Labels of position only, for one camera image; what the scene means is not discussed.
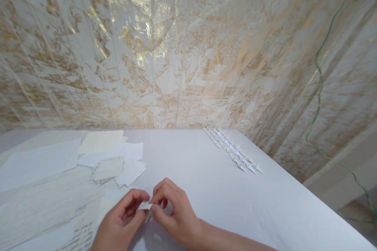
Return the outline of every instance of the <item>paper pile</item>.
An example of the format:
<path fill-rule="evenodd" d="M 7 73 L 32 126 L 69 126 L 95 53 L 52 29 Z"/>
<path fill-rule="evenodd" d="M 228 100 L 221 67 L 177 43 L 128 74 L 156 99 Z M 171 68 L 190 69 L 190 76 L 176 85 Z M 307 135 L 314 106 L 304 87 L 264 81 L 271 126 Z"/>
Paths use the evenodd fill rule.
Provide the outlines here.
<path fill-rule="evenodd" d="M 126 143 L 124 131 L 86 133 L 42 132 L 0 154 L 0 251 L 90 248 L 124 196 L 103 184 L 130 186 L 146 164 L 143 143 Z"/>
<path fill-rule="evenodd" d="M 241 170 L 246 172 L 246 169 L 249 169 L 254 174 L 256 174 L 256 171 L 263 174 L 259 164 L 256 165 L 254 160 L 240 149 L 239 145 L 236 146 L 229 141 L 229 138 L 221 132 L 221 128 L 211 129 L 204 127 L 203 130 L 218 148 L 225 150 L 229 154 L 232 161 L 234 161 Z"/>

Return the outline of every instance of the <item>wrist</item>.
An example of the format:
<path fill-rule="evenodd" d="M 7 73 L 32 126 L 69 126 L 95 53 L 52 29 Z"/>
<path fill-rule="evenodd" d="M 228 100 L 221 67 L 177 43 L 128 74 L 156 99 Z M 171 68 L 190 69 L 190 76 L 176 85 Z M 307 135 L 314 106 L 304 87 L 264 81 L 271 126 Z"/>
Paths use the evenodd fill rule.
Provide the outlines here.
<path fill-rule="evenodd" d="M 195 223 L 195 228 L 193 229 L 192 239 L 187 244 L 187 248 L 190 251 L 199 251 L 202 250 L 203 241 L 205 239 L 205 225 L 207 223 L 202 219 L 197 218 Z"/>

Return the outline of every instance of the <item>green cable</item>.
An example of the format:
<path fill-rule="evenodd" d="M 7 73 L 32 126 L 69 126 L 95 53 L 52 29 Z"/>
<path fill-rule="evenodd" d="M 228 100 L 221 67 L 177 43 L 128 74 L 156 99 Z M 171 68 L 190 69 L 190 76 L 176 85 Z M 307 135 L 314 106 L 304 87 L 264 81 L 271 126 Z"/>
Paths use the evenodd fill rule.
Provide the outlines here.
<path fill-rule="evenodd" d="M 348 220 L 354 220 L 354 221 L 357 221 L 357 222 L 367 222 L 367 223 L 374 223 L 374 222 L 376 222 L 376 219 L 377 219 L 377 214 L 376 214 L 376 212 L 374 211 L 374 208 L 373 208 L 373 205 L 372 205 L 372 200 L 371 200 L 371 197 L 370 197 L 370 194 L 369 194 L 369 191 L 357 180 L 357 176 L 356 176 L 356 174 L 354 173 L 354 171 L 352 171 L 350 168 L 348 168 L 347 166 L 345 166 L 345 165 L 343 165 L 343 164 L 341 164 L 341 163 L 339 163 L 339 162 L 337 162 L 337 161 L 334 161 L 334 160 L 332 160 L 331 158 L 328 158 L 327 156 L 325 156 L 325 154 L 323 154 L 322 152 L 321 152 L 321 150 L 319 150 L 316 146 L 314 146 L 313 144 L 311 144 L 310 143 L 310 141 L 309 141 L 309 135 L 310 135 L 310 133 L 312 132 L 312 130 L 313 130 L 313 127 L 314 127 L 314 125 L 315 125 L 315 122 L 317 121 L 317 118 L 318 118 L 318 116 L 319 116 L 319 113 L 320 113 L 320 111 L 321 111 L 321 94 L 322 94 L 322 90 L 323 90 L 323 87 L 324 87 L 324 80 L 323 80 L 323 76 L 322 76 L 322 69 L 321 69 L 321 67 L 320 67 L 320 65 L 318 64 L 318 56 L 319 56 L 319 54 L 320 54 L 320 52 L 321 52 L 321 50 L 322 50 L 322 48 L 323 48 L 323 46 L 325 45 L 325 43 L 326 43 L 326 41 L 327 41 L 327 39 L 328 39 L 328 37 L 329 37 L 329 35 L 330 35 L 330 33 L 331 33 L 331 30 L 332 30 L 332 28 L 333 28 L 333 24 L 334 24 L 334 21 L 335 21 L 335 18 L 336 18 L 336 16 L 339 14 L 339 12 L 343 9 L 343 7 L 345 6 L 345 4 L 347 3 L 347 0 L 344 0 L 344 2 L 343 2 L 343 4 L 340 6 L 340 8 L 336 11 L 336 13 L 334 14 L 334 16 L 333 16 L 333 19 L 331 20 L 331 23 L 330 23 L 330 27 L 329 27 L 329 30 L 328 30 L 328 32 L 327 32 L 327 35 L 326 35 L 326 37 L 325 37 L 325 39 L 324 39 L 324 41 L 322 42 L 322 45 L 321 45 L 321 47 L 318 49 L 318 51 L 317 51 L 317 53 L 316 53 L 316 55 L 315 55 L 315 57 L 314 57 L 314 64 L 315 64 L 315 66 L 317 67 L 317 69 L 318 69 L 318 72 L 319 72 L 319 75 L 320 75 L 320 82 L 321 82 L 321 87 L 320 87 L 320 89 L 319 89 L 319 93 L 318 93 L 318 108 L 317 108 L 317 113 L 316 113 L 316 115 L 315 115 L 315 117 L 314 117 L 314 119 L 313 119 L 313 121 L 312 121 L 312 123 L 311 123 L 311 126 L 310 126 L 310 130 L 309 130 L 309 132 L 307 133 L 307 135 L 306 135 L 306 142 L 309 144 L 309 146 L 311 146 L 312 148 L 314 148 L 323 158 L 325 158 L 325 159 L 327 159 L 327 160 L 329 160 L 329 161 L 331 161 L 331 162 L 334 162 L 334 163 L 336 163 L 336 164 L 338 164 L 338 165 L 340 165 L 340 166 L 342 166 L 343 168 L 345 168 L 345 169 L 347 169 L 352 175 L 353 175 L 353 178 L 354 178 L 354 181 L 364 190 L 364 192 L 365 192 L 365 194 L 366 194 L 366 196 L 367 196 L 367 198 L 368 198 L 368 204 L 369 204 L 369 208 L 371 209 L 371 211 L 372 211 L 372 214 L 373 214 L 373 217 L 374 217 L 374 221 L 372 221 L 372 222 L 369 222 L 369 221 L 359 221 L 359 220 L 354 220 L 354 219 L 350 219 L 350 218 L 345 218 L 345 219 L 348 219 Z"/>

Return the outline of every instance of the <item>white table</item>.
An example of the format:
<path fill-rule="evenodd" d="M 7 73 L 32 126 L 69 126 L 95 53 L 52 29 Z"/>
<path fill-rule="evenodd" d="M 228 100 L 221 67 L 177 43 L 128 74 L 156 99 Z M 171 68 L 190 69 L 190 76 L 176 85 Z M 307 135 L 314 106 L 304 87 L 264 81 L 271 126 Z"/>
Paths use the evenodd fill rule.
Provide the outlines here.
<path fill-rule="evenodd" d="M 264 175 L 244 173 L 203 130 L 126 130 L 127 142 L 144 142 L 146 171 L 135 185 L 150 191 L 164 177 L 186 191 L 196 215 L 278 250 L 375 250 L 346 221 L 239 131 L 224 130 L 260 163 Z M 30 131 L 0 136 L 0 152 Z M 130 249 L 181 249 L 153 220 L 141 227 Z"/>

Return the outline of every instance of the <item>marble pattern wall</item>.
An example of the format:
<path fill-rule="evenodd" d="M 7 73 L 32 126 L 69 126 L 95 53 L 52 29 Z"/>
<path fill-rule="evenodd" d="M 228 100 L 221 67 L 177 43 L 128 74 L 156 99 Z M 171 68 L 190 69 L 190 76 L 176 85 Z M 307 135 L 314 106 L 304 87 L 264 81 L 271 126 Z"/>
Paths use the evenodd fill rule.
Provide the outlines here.
<path fill-rule="evenodd" d="M 0 0 L 0 131 L 236 127 L 303 182 L 342 1 Z M 349 0 L 319 58 L 329 156 L 375 126 L 375 8 Z"/>

